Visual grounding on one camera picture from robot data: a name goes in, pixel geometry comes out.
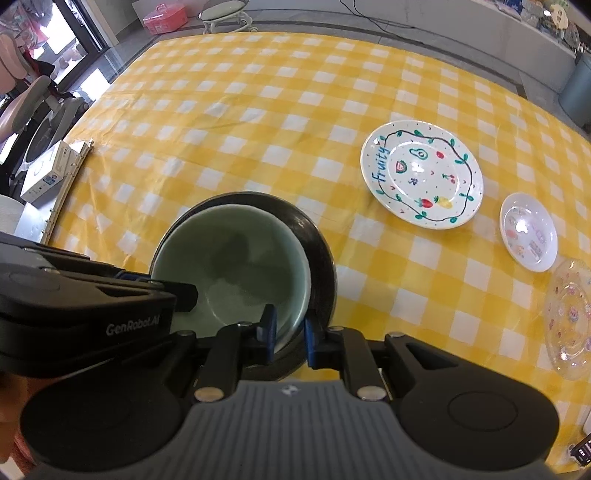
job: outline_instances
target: white plate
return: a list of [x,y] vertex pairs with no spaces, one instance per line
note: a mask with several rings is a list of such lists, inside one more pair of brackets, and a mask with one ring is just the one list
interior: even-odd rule
[[512,193],[501,206],[501,237],[518,263],[532,272],[548,270],[558,255],[558,235],[552,217],[538,200]]
[[361,149],[365,183],[394,215],[424,228],[466,223],[482,203],[476,158],[450,132],[415,120],[382,125]]

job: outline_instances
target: black bowl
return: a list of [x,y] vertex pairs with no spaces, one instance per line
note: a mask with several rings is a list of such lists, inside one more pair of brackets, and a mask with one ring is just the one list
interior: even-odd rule
[[[205,209],[227,204],[251,205],[259,208],[274,215],[291,229],[304,248],[310,265],[311,290],[308,309],[315,312],[322,326],[328,326],[336,303],[336,272],[329,246],[314,222],[304,212],[273,195],[258,192],[224,193],[199,203],[170,227],[160,241],[154,258],[157,257],[162,244],[172,231],[186,219]],[[150,265],[150,274],[153,266],[154,260]],[[247,367],[242,372],[242,378],[278,380],[296,370],[305,359],[304,324],[301,322],[285,347],[275,353],[275,358],[270,365]]]

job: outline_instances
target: strawberry drawing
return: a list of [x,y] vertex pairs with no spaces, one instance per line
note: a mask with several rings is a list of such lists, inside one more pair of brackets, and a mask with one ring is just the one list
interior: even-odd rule
[[415,200],[415,202],[417,202],[417,204],[423,208],[431,208],[433,206],[433,202],[427,199],[418,199]]

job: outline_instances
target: gray trash can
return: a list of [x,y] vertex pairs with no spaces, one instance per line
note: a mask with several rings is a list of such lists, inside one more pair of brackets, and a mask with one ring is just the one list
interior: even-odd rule
[[583,53],[558,102],[579,127],[591,122],[591,55],[588,53]]

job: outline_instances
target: painted plate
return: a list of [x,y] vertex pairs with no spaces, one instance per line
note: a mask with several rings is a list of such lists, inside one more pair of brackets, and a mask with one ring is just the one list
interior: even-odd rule
[[544,334],[552,366],[576,380],[591,368],[591,270],[567,259],[555,270],[544,305]]
[[499,214],[499,228],[509,254],[532,272],[544,272],[558,256],[558,235],[552,217],[526,193],[509,195]]
[[424,228],[466,223],[482,203],[476,158],[450,132],[415,120],[376,129],[361,149],[365,183],[394,215]]

